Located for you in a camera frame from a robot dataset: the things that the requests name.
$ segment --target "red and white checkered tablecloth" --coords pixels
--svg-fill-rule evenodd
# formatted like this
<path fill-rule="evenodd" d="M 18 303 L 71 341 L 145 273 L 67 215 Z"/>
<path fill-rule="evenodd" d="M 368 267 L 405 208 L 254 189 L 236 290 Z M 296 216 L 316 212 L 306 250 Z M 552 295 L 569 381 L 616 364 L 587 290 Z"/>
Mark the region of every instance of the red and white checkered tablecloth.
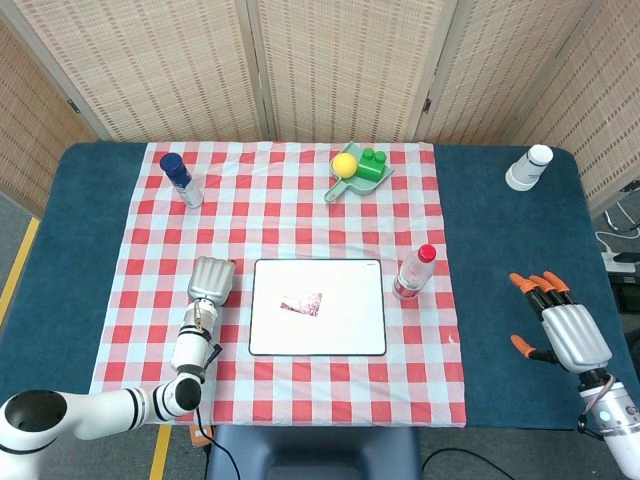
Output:
<path fill-rule="evenodd" d="M 113 279 L 91 392 L 175 378 L 169 361 L 200 255 L 233 259 L 233 291 L 213 337 L 203 421 L 262 425 L 465 424 L 464 382 L 433 146 L 375 144 L 395 173 L 374 193 L 326 204 L 329 160 L 343 144 L 150 143 Z M 201 208 L 179 199 L 159 166 L 182 154 L 205 185 Z M 399 262 L 428 241 L 434 278 L 419 299 L 391 293 Z M 387 353 L 253 357 L 251 288 L 259 258 L 379 258 Z M 179 419 L 191 423 L 192 416 Z"/>

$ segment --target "water bottle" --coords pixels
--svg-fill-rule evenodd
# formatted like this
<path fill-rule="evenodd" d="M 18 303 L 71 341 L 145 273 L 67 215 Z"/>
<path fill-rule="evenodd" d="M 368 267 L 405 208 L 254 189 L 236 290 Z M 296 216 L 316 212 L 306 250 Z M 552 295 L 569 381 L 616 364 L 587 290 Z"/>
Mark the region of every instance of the water bottle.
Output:
<path fill-rule="evenodd" d="M 167 174 L 173 186 L 176 187 L 180 198 L 189 208 L 198 208 L 204 197 L 191 178 L 191 174 L 177 153 L 167 153 L 160 159 L 160 168 Z"/>
<path fill-rule="evenodd" d="M 400 272 L 393 282 L 393 293 L 400 300 L 414 298 L 433 276 L 436 249 L 424 244 L 402 262 Z"/>

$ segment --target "green toy block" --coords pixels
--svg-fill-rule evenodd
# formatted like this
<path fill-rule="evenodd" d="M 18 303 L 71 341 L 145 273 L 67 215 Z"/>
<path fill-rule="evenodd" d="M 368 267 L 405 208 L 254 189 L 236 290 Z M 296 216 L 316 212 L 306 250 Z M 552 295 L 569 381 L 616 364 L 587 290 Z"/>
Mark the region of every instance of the green toy block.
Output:
<path fill-rule="evenodd" d="M 372 182 L 380 181 L 386 160 L 387 156 L 384 152 L 374 153 L 373 148 L 365 148 L 358 162 L 356 177 L 364 178 Z"/>

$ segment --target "whiteboard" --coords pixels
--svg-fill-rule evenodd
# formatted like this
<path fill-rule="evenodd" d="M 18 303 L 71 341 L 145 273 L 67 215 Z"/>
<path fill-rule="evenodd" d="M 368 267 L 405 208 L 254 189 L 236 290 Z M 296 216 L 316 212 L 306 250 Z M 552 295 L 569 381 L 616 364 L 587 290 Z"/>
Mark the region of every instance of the whiteboard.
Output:
<path fill-rule="evenodd" d="M 384 355 L 378 260 L 258 260 L 249 352 Z"/>

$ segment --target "black cable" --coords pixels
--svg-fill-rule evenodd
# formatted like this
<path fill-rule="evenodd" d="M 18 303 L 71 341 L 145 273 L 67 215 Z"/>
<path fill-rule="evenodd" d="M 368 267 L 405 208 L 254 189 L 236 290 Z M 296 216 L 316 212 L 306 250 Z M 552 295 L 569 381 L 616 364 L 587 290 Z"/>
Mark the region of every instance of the black cable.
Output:
<path fill-rule="evenodd" d="M 216 357 L 217 357 L 218 355 L 220 355 L 221 353 L 222 353 L 222 347 L 220 346 L 220 344 L 219 344 L 219 343 L 216 343 L 216 344 L 213 346 L 213 351 L 211 352 L 211 355 L 209 355 L 209 358 L 207 358 L 207 361 L 206 361 L 206 363 L 204 364 L 204 367 L 202 367 L 202 368 L 203 368 L 203 370 L 206 370 L 206 369 L 207 369 L 207 367 L 211 364 L 211 362 L 213 362 L 213 361 L 216 359 Z"/>
<path fill-rule="evenodd" d="M 206 462 L 204 464 L 204 478 L 207 480 L 207 473 L 209 472 L 209 458 L 211 457 L 211 444 L 207 443 L 204 447 L 202 447 L 202 451 L 204 452 Z"/>
<path fill-rule="evenodd" d="M 462 453 L 467 453 L 469 455 L 472 455 L 480 460 L 482 460 L 485 463 L 488 463 L 489 465 L 491 465 L 493 468 L 495 468 L 496 470 L 498 470 L 500 473 L 502 473 L 505 477 L 510 478 L 511 480 L 516 480 L 515 478 L 513 478 L 511 475 L 509 475 L 507 472 L 505 472 L 504 470 L 502 470 L 499 466 L 497 466 L 495 463 L 487 460 L 486 458 L 484 458 L 482 455 L 478 455 L 477 453 L 472 452 L 471 450 L 465 450 L 464 448 L 441 448 L 440 450 L 436 450 L 435 452 L 433 452 L 431 455 L 429 455 L 427 457 L 427 459 L 424 461 L 424 463 L 422 464 L 422 471 L 424 472 L 425 467 L 427 466 L 427 463 L 429 462 L 429 460 L 431 460 L 433 457 L 435 457 L 436 455 L 438 455 L 439 453 L 442 452 L 462 452 Z"/>
<path fill-rule="evenodd" d="M 233 459 L 233 455 L 231 455 L 231 452 L 229 452 L 229 450 L 224 448 L 222 445 L 216 442 L 213 438 L 207 435 L 207 433 L 204 431 L 204 428 L 202 428 L 202 418 L 200 417 L 200 407 L 196 408 L 196 417 L 198 417 L 198 429 L 200 430 L 200 433 L 204 436 L 204 438 L 209 440 L 212 445 L 214 445 L 216 448 L 219 448 L 220 450 L 222 450 L 224 453 L 227 454 L 227 456 L 229 457 L 229 460 L 231 460 L 231 463 L 233 464 L 234 470 L 236 471 L 236 477 L 238 477 L 238 480 L 242 480 L 240 478 L 240 470 L 238 470 L 238 465 L 236 464 L 236 461 Z"/>
<path fill-rule="evenodd" d="M 578 415 L 578 424 L 576 426 L 576 430 L 579 433 L 584 433 L 587 437 L 595 438 L 596 440 L 604 442 L 604 437 L 602 435 L 587 428 L 587 414 L 584 412 Z"/>

